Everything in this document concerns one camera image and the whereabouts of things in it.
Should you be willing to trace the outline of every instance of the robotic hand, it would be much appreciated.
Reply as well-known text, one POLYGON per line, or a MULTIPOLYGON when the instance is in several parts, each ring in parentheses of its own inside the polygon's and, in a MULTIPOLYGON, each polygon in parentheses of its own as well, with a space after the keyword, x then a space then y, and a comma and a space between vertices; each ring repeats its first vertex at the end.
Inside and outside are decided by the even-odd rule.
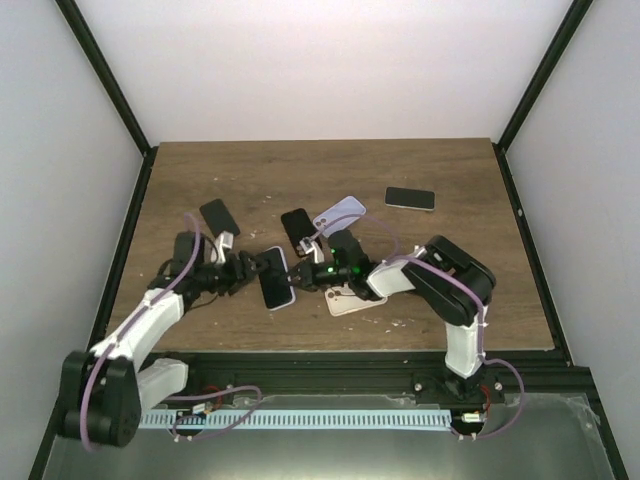
POLYGON ((138 428, 143 412, 185 388, 188 366, 174 359, 156 360, 140 371, 160 337, 184 314, 202 292, 233 295, 251 282, 266 265, 247 252, 230 253, 233 235, 223 232, 211 245, 205 262, 200 243, 196 260, 172 290, 163 292, 185 269, 193 254, 195 234, 182 232, 174 244, 173 258, 165 262, 147 292, 129 317, 89 352, 72 352, 65 359, 60 379, 60 435, 81 438, 82 399, 91 388, 86 422, 91 442, 124 447, 138 428), (106 357, 104 365, 99 362, 106 357), (98 368, 96 383, 87 387, 92 369, 98 368))
POLYGON ((313 255, 290 271, 298 288, 313 291, 347 284, 362 300, 399 292, 426 300, 446 325, 446 387, 459 399, 476 393, 482 377, 484 318, 496 285, 487 267, 439 235, 410 255, 379 264, 369 260, 349 230, 329 237, 333 262, 318 257, 315 242, 303 240, 301 245, 313 255))

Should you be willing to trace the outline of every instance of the wooden table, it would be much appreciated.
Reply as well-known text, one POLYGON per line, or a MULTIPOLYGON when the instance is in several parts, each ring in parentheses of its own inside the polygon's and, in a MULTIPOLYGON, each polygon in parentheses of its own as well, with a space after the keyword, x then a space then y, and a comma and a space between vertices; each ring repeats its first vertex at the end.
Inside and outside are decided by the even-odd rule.
MULTIPOLYGON (((184 212, 222 198, 242 230, 235 250, 281 245, 297 257, 280 215, 310 216, 354 195, 389 224, 403 251, 442 234, 487 265, 498 286, 489 311, 488 349, 553 348, 527 257, 488 139, 165 143, 160 146, 109 328, 140 301, 184 230, 184 212), (434 190, 432 213, 384 205, 387 186, 434 190)), ((372 259, 393 242, 376 224, 352 231, 372 259)), ((209 297, 205 294, 198 303, 209 297)), ((386 305, 330 316, 321 292, 297 292, 276 312, 254 282, 235 297, 187 313, 159 350, 424 350, 446 346, 443 322, 421 299, 398 294, 386 305)))

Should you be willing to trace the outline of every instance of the white grille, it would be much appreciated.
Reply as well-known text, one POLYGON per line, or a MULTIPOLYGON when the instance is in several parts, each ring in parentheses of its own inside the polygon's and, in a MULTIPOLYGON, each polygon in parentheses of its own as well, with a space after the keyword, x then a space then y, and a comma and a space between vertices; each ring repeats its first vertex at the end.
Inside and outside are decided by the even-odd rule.
MULTIPOLYGON (((238 420, 247 410, 218 410, 206 419, 188 418, 180 429, 216 430, 238 420)), ((171 428, 177 410, 151 410, 142 429, 171 428)), ((447 431, 448 410, 257 410, 236 428, 242 430, 427 430, 447 431)))

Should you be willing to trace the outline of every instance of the gray wall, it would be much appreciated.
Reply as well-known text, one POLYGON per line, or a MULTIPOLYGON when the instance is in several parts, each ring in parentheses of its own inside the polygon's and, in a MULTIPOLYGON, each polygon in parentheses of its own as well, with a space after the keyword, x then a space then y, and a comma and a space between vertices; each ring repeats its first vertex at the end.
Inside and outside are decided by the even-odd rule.
POLYGON ((640 478, 640 9, 594 2, 508 153, 578 364, 640 478))
POLYGON ((497 139, 570 0, 79 0, 152 143, 497 139))
POLYGON ((141 156, 55 3, 0 4, 0 465, 27 478, 141 156))

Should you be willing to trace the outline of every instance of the metal frame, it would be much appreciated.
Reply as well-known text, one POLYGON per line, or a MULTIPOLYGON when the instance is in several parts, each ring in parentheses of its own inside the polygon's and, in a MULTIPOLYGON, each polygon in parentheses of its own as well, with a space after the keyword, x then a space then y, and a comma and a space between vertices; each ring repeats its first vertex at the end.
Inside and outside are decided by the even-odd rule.
MULTIPOLYGON (((56 0, 78 42, 113 101, 144 161, 133 198, 118 241, 115 257, 109 272, 89 346, 101 340, 114 306, 116 293, 133 238, 157 147, 152 148, 124 94, 100 52, 95 38, 74 0, 56 0)), ((494 144, 496 161, 502 173, 516 223, 520 230, 525 251, 535 279, 555 348, 549 351, 500 351, 488 352, 512 362, 522 374, 527 390, 546 393, 584 393, 594 412, 600 417, 599 432, 609 455, 616 478, 628 478, 615 439, 611 433, 593 378, 588 368, 572 365, 562 326, 558 319, 549 286, 542 270, 535 244, 522 213, 518 192, 511 177, 506 151, 544 88, 554 67, 566 49, 571 37, 586 14, 592 0, 574 0, 556 32, 547 52, 536 70, 527 90, 520 100, 500 141, 494 144)), ((171 355, 190 366, 189 385, 197 388, 202 382, 215 379, 221 384, 257 384, 266 394, 306 393, 382 393, 402 394, 413 391, 415 379, 441 371, 443 352, 362 352, 362 353, 191 353, 166 352, 152 354, 148 361, 158 356, 171 355)), ((506 392, 516 392, 517 384, 509 372, 496 368, 496 375, 506 392)), ((424 402, 429 397, 416 399, 424 402)), ((51 452, 53 440, 60 423, 57 406, 36 456, 30 479, 41 479, 51 452)))

